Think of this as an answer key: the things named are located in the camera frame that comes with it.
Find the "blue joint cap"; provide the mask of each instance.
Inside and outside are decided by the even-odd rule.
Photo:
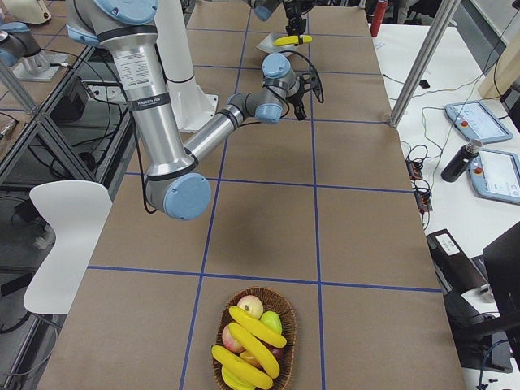
[[[291,63],[281,53],[269,54],[262,64],[263,74],[270,79],[284,77],[291,70]]]
[[[277,124],[282,116],[282,106],[266,103],[257,107],[254,117],[265,124]]]
[[[6,33],[28,33],[29,27],[22,22],[10,22],[2,25],[2,30]]]
[[[18,59],[8,51],[0,49],[0,61],[2,61],[6,67],[14,67]]]
[[[268,20],[271,15],[273,15],[272,11],[269,8],[265,8],[264,6],[257,6],[254,9],[254,14],[262,21],[265,22]]]
[[[68,36],[78,43],[82,43],[87,46],[95,46],[100,47],[98,37],[91,34],[90,32],[86,32],[84,30],[80,30],[78,28],[73,28],[67,24]]]
[[[162,205],[168,216],[189,221],[204,212],[210,199],[210,183],[203,175],[192,172],[170,184]]]
[[[133,26],[151,22],[158,7],[158,0],[94,0],[94,2],[111,18]]]

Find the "white pillar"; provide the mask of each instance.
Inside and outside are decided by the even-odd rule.
[[[218,97],[204,94],[193,77],[180,0],[161,0],[155,23],[164,72],[169,80],[177,81],[167,82],[175,121],[181,132],[196,132],[215,114]]]

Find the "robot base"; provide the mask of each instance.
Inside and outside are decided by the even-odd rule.
[[[64,63],[68,59],[67,54],[54,54],[54,53],[45,53],[45,58],[49,63]],[[49,82],[53,79],[54,75],[61,69],[61,67],[50,67],[46,71],[39,73],[37,75],[33,75],[25,70],[25,67],[22,63],[19,63],[15,69],[13,69],[13,73],[16,78],[20,81],[42,81]]]
[[[171,91],[170,97],[171,108],[180,132],[200,130],[213,118],[219,103],[217,95],[205,94],[197,84],[189,86],[185,93],[182,89]]]

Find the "white chair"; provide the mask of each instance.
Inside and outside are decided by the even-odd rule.
[[[112,202],[105,187],[83,180],[38,185],[29,196],[56,241],[27,287],[24,306],[34,314],[68,314]]]

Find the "red apple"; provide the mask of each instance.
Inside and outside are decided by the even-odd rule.
[[[271,344],[266,343],[265,341],[262,342],[266,346],[267,349],[269,349],[269,352],[273,354],[275,359],[279,362],[284,358],[284,349],[283,348],[276,348],[273,347]]]
[[[233,339],[233,337],[231,336],[231,332],[229,331],[228,325],[226,325],[222,330],[222,342],[224,344],[224,347],[226,347],[233,353],[240,353],[245,350],[241,343]]]
[[[236,304],[241,309],[244,309],[249,315],[259,319],[263,313],[263,304],[260,299],[254,295],[246,295],[242,297]]]

